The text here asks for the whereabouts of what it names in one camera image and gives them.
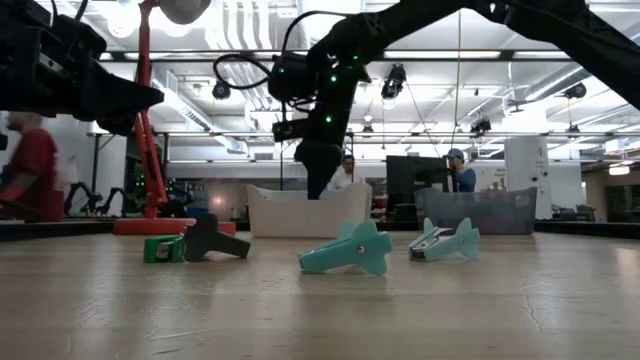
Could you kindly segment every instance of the person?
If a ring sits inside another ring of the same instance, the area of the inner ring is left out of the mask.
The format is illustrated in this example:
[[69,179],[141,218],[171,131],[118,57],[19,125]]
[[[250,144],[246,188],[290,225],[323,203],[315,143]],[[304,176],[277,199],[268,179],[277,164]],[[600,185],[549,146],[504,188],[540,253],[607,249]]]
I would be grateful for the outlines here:
[[353,155],[345,155],[342,159],[342,167],[339,167],[331,181],[329,182],[329,191],[344,190],[351,183],[365,183],[362,175],[354,172],[355,159]]
[[[59,222],[63,217],[64,188],[57,176],[57,146],[42,129],[42,115],[28,112],[9,114],[7,128],[21,139],[9,162],[8,184],[0,189],[0,199],[16,202],[37,212],[29,220]],[[0,205],[4,217],[24,217],[18,208]]]
[[458,192],[475,192],[476,172],[464,166],[464,153],[460,149],[451,149],[447,154],[451,169],[456,172]]

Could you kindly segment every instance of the teal toy airplane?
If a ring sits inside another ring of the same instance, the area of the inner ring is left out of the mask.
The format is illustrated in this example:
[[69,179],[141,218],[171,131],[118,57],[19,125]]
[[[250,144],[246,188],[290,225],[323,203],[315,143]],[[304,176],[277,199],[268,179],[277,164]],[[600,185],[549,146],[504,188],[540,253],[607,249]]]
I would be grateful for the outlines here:
[[409,258],[411,260],[438,261],[459,251],[471,260],[478,260],[480,232],[471,227],[471,219],[462,220],[452,237],[440,237],[440,234],[447,230],[451,229],[435,227],[431,220],[425,218],[423,234],[409,244]]
[[355,227],[347,220],[340,227],[340,235],[316,249],[298,255],[305,273],[322,273],[345,265],[358,265],[374,275],[387,272],[385,255],[393,251],[391,236],[379,233],[376,223],[366,220]]

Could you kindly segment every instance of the gray storage bin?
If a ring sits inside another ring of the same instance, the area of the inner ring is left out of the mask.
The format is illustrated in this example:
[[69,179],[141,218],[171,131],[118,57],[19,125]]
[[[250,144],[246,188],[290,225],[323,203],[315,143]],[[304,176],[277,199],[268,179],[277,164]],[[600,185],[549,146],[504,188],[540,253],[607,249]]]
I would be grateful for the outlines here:
[[425,217],[441,228],[456,228],[470,218],[481,234],[532,234],[536,219],[535,187],[512,192],[443,193],[429,188],[414,193],[418,221]]

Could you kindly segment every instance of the computer monitor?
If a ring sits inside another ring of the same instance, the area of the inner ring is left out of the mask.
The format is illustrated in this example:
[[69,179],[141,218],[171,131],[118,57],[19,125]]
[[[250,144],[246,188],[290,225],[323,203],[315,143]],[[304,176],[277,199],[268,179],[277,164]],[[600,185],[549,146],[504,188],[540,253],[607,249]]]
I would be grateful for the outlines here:
[[449,192],[447,175],[447,160],[444,158],[387,156],[387,218],[401,222],[417,221],[413,193],[434,186]]
[[444,158],[387,156],[387,194],[413,194],[433,187],[449,192],[447,161]]

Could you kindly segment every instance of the red shirt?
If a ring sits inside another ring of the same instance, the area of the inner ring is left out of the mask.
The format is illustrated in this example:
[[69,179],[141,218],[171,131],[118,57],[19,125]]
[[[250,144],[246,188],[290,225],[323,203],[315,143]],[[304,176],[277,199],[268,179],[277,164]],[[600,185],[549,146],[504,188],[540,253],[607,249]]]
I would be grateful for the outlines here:
[[17,201],[38,211],[41,215],[38,220],[42,222],[58,222],[63,218],[64,189],[58,186],[57,152],[51,135],[35,129],[22,136],[9,164],[11,181],[20,173],[38,176]]

